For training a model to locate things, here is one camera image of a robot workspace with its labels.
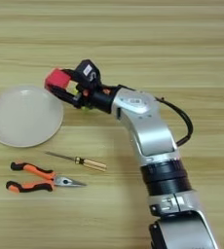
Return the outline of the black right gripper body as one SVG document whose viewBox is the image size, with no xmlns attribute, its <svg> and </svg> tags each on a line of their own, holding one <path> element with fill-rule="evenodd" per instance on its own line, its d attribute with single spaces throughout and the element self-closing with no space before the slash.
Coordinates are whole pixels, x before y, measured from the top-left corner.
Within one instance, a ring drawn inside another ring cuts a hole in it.
<svg viewBox="0 0 224 249">
<path fill-rule="evenodd" d="M 76 90 L 81 94 L 81 104 L 89 109 L 95 108 L 107 114 L 111 113 L 112 103 L 120 87 L 97 86 L 95 89 L 84 89 L 81 85 Z"/>
</svg>

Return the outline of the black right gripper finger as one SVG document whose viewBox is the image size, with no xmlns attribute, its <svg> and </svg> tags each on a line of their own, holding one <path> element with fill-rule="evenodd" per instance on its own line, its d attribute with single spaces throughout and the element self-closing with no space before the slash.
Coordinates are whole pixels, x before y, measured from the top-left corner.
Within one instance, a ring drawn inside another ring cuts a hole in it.
<svg viewBox="0 0 224 249">
<path fill-rule="evenodd" d="M 77 81 L 77 74 L 76 74 L 75 70 L 72 70 L 72 69 L 62 69 L 62 72 L 65 73 L 66 75 L 68 75 L 72 81 L 74 81 L 74 82 Z"/>
<path fill-rule="evenodd" d="M 53 85 L 49 85 L 48 89 L 58 99 L 67 102 L 69 104 L 72 104 L 73 106 L 80 106 L 79 98 L 76 95 L 68 92 L 66 89 L 62 89 L 60 87 Z"/>
</svg>

